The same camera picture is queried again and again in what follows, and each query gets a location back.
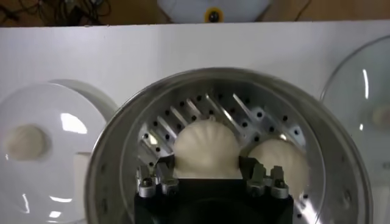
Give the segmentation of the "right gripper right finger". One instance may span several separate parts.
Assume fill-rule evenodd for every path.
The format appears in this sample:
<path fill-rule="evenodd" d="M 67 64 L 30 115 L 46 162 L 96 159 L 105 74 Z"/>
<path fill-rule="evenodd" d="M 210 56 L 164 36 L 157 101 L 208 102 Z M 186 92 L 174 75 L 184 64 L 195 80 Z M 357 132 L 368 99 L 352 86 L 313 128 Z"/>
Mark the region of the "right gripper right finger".
<path fill-rule="evenodd" d="M 284 180 L 281 166 L 274 166 L 268 175 L 264 165 L 257 159 L 239 156 L 239 169 L 250 195 L 260 197 L 269 194 L 274 198 L 289 197 L 289 187 Z"/>

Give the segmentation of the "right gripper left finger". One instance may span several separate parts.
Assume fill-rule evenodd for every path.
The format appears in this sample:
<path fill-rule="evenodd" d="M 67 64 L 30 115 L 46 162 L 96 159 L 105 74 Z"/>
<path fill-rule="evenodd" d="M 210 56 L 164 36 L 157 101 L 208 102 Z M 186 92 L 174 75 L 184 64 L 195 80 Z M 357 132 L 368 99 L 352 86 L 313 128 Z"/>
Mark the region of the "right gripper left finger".
<path fill-rule="evenodd" d="M 174 175 L 174 167 L 174 155 L 159 158 L 152 170 L 146 165 L 138 166 L 136 170 L 138 196 L 152 198 L 157 194 L 175 195 L 179 190 L 179 179 Z"/>

